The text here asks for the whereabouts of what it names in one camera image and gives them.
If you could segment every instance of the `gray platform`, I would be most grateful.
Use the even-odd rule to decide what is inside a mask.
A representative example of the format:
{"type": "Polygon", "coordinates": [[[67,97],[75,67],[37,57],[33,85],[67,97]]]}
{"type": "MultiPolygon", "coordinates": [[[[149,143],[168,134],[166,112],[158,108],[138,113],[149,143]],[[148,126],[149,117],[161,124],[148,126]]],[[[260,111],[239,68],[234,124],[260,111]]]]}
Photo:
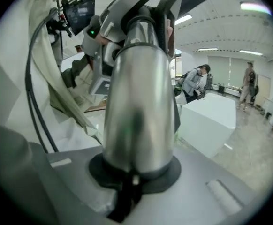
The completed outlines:
{"type": "MultiPolygon", "coordinates": [[[[99,187],[87,170],[89,160],[101,150],[99,146],[53,153],[48,158],[50,163],[70,159],[71,163],[55,167],[55,171],[83,203],[106,215],[114,208],[116,193],[99,187]]],[[[206,185],[212,180],[219,180],[241,207],[253,200],[255,194],[245,183],[199,152],[176,147],[174,154],[182,165],[178,181],[164,193],[144,195],[123,224],[217,224],[229,213],[227,204],[206,185]]]]}

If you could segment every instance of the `metallic cylinder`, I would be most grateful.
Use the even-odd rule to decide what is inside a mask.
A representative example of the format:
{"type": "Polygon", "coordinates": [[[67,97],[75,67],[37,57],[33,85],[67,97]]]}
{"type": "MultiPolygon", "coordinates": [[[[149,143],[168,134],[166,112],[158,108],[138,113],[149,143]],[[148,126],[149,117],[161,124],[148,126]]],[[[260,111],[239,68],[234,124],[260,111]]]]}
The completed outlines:
{"type": "Polygon", "coordinates": [[[159,45],[154,26],[151,22],[137,20],[130,26],[124,46],[137,42],[159,45]]]}
{"type": "Polygon", "coordinates": [[[124,49],[115,61],[108,96],[103,156],[112,167],[156,177],[172,158],[174,102],[165,53],[124,49]]]}

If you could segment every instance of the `gray hoodie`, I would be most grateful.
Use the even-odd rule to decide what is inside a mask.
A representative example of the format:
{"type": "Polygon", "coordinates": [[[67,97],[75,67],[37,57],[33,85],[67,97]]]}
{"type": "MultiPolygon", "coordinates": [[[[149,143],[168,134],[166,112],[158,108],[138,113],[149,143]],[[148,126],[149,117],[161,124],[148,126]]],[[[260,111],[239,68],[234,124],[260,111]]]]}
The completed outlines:
{"type": "Polygon", "coordinates": [[[199,70],[199,68],[191,70],[183,81],[182,89],[190,96],[194,95],[194,89],[199,89],[200,87],[200,79],[202,76],[199,70]]]}

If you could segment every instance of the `man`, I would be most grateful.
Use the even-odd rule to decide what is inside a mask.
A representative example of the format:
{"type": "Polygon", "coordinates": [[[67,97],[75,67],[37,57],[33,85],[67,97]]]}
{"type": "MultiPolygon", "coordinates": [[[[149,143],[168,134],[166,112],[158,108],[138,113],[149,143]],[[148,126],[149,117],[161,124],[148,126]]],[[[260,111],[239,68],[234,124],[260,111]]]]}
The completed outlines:
{"type": "Polygon", "coordinates": [[[237,105],[237,109],[240,109],[241,104],[244,102],[243,110],[247,109],[247,104],[251,101],[252,93],[254,94],[254,82],[255,82],[255,72],[253,70],[253,63],[248,62],[248,68],[245,71],[243,78],[243,90],[241,92],[240,100],[237,105]]]}

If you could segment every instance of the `white box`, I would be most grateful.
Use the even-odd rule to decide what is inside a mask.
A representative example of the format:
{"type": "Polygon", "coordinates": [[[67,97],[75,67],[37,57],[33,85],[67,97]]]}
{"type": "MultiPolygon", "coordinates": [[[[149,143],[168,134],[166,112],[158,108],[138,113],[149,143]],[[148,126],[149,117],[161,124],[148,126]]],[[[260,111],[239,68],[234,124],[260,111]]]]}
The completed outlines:
{"type": "Polygon", "coordinates": [[[235,130],[235,120],[235,101],[208,93],[182,106],[178,136],[212,158],[235,130]]]}

